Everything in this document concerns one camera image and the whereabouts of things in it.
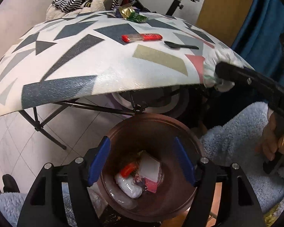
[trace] light blue fleece blanket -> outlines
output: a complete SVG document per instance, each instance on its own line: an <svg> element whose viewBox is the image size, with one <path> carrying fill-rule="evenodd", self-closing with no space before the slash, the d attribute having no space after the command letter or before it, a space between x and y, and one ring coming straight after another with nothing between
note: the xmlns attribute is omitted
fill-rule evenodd
<svg viewBox="0 0 284 227"><path fill-rule="evenodd" d="M256 102L201 138L206 156L214 163L229 166L235 162L242 167L264 213L284 197L284 167L273 176L267 175L263 171L264 156L255 152L267 123L267 104Z"/></svg>

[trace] metal rod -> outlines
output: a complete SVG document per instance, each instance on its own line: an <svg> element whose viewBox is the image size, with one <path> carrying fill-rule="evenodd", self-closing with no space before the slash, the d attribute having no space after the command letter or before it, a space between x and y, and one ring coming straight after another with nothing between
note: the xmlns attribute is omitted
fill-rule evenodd
<svg viewBox="0 0 284 227"><path fill-rule="evenodd" d="M111 114L112 113L113 114L123 114L123 115L130 115L130 116L135 115L134 111L123 111L123 110L120 110L120 109L114 109L114 108L109 108L109 107L100 107L100 106L95 106L95 105L90 105L90 104L85 104L85 103L79 103L79 102L73 102L73 101L60 101L60 102L56 102L56 104L67 105L69 107L76 107L76 108L88 109L88 110L111 113Z"/></svg>
<svg viewBox="0 0 284 227"><path fill-rule="evenodd" d="M49 133L47 133L47 131L45 131L43 129L43 127L41 127L40 122L39 121L34 121L34 119L24 110L20 110L19 113L33 126L35 127L36 131L40 131L44 136L46 136L49 140L51 140L52 142L56 143L59 147L63 148L64 150L66 150L66 146L63 145L62 143L60 143L58 140L56 140L55 138L53 138Z"/></svg>
<svg viewBox="0 0 284 227"><path fill-rule="evenodd" d="M55 110L52 114L50 114L43 122L41 126L44 127L48 122L50 122L54 117L56 117L59 113L61 113L67 106L60 106L57 110Z"/></svg>
<svg viewBox="0 0 284 227"><path fill-rule="evenodd" d="M35 128L38 127L36 121L24 110L20 110L19 113Z"/></svg>
<svg viewBox="0 0 284 227"><path fill-rule="evenodd" d="M145 108L148 108L149 106L155 104L155 103L158 103L158 102L161 102L161 101L164 101L165 99L171 97L171 96L174 96L176 94L178 94L179 92L181 91L181 88L178 88L172 92L170 92L168 95L166 96L162 96L158 99L155 99L155 100L152 100L150 103L146 103L145 105L142 105L142 108L145 109Z"/></svg>
<svg viewBox="0 0 284 227"><path fill-rule="evenodd" d="M136 110L136 104L135 104L135 101L133 100L133 93L132 93L132 91L129 91L128 94L129 94L131 106L135 111Z"/></svg>
<svg viewBox="0 0 284 227"><path fill-rule="evenodd" d="M33 107L33 110L34 110L35 121L38 122L39 120L38 120L37 108Z"/></svg>
<svg viewBox="0 0 284 227"><path fill-rule="evenodd" d="M52 142L56 143L59 147L63 148L64 150L66 150L66 146L63 145L61 142L59 142L58 140L56 140L55 138L53 138L49 133L47 133L46 130L44 130L43 128L39 130L44 136L46 136L49 140L51 140Z"/></svg>
<svg viewBox="0 0 284 227"><path fill-rule="evenodd" d="M215 219L217 219L217 215L216 214L214 214L212 211L209 213L213 218L215 218Z"/></svg>

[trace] gold foil wrapper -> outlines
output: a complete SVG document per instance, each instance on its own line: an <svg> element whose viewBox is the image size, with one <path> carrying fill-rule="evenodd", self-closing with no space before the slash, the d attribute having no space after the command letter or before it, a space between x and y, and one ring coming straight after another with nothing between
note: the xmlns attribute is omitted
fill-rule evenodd
<svg viewBox="0 0 284 227"><path fill-rule="evenodd" d="M119 11L124 19L128 19L132 12L135 12L130 3L119 7Z"/></svg>

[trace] geometric pattern tray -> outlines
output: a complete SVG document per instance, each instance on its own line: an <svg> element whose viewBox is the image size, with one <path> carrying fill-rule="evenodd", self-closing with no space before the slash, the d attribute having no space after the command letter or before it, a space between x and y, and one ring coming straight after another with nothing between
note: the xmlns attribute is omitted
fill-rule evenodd
<svg viewBox="0 0 284 227"><path fill-rule="evenodd" d="M0 116L87 95L200 84L209 51L228 48L182 19L141 14L146 23L101 11L35 25L0 60ZM121 35L135 33L158 33L199 50L171 49L162 40L122 41Z"/></svg>

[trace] green wrapper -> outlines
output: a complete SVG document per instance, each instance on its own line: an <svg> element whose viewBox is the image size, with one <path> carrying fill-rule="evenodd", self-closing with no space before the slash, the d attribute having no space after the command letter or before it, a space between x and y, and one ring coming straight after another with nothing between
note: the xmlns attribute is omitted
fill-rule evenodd
<svg viewBox="0 0 284 227"><path fill-rule="evenodd" d="M147 21L147 19L148 19L147 17L145 17L141 14L138 14L136 12L132 12L126 20L129 20L131 22L136 22L136 23L145 23Z"/></svg>

